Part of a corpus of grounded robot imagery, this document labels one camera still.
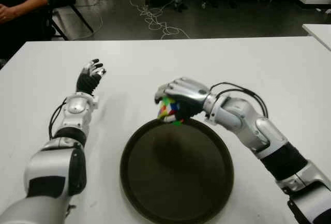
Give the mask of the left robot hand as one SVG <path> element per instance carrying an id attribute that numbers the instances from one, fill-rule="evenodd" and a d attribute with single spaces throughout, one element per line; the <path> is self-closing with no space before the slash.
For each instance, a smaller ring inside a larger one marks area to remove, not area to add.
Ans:
<path id="1" fill-rule="evenodd" d="M 106 74 L 106 69 L 99 59 L 93 59 L 83 66 L 76 83 L 76 92 L 93 96 L 101 78 Z"/>

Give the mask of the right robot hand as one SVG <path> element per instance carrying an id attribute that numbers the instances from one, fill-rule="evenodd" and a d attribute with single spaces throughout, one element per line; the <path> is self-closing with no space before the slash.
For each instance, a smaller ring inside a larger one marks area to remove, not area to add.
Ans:
<path id="1" fill-rule="evenodd" d="M 172 123 L 187 120 L 201 113 L 210 94 L 209 88 L 202 83 L 188 78 L 178 78 L 160 86 L 155 93 L 154 101 L 155 104 L 164 98 L 174 101 L 177 109 L 160 117 L 163 122 Z"/>

